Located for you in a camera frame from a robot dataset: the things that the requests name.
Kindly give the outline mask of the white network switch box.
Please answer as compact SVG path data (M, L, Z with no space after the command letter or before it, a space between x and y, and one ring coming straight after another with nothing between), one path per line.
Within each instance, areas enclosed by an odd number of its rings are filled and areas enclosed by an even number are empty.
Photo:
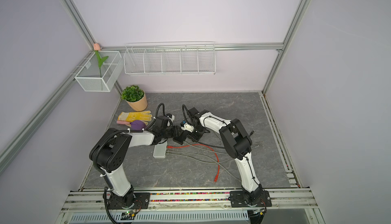
M159 143L154 147L153 157L156 159L165 158L166 151L167 151L167 142Z

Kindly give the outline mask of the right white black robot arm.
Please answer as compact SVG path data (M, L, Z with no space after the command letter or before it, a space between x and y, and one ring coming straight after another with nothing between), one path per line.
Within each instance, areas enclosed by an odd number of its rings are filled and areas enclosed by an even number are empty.
M184 109L184 117L197 132L211 130L220 134L226 153L233 158L241 177L243 198L255 206L261 201L264 189L256 176L252 163L252 139L238 119L227 120L204 110Z

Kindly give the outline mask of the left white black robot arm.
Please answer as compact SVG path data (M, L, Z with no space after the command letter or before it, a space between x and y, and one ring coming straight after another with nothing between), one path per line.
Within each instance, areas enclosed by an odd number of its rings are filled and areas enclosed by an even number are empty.
M123 161L131 147L155 146L178 136L180 129L174 126L175 116L158 116L152 124L132 122L125 130L109 128L89 154L94 168L108 185L111 208L130 209L135 206L134 188L128 181Z

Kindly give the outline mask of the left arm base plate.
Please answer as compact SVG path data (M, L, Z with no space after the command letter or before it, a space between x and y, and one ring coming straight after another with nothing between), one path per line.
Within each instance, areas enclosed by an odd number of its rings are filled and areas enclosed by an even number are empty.
M107 205L109 210L147 209L151 194L149 192L134 192L127 196L117 196L107 193Z

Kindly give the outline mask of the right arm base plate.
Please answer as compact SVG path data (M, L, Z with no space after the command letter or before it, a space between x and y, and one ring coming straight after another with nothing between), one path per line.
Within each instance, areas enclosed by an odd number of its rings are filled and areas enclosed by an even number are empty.
M228 200L234 208L239 207L271 207L271 197L268 191L261 193L247 193L245 191L231 191Z

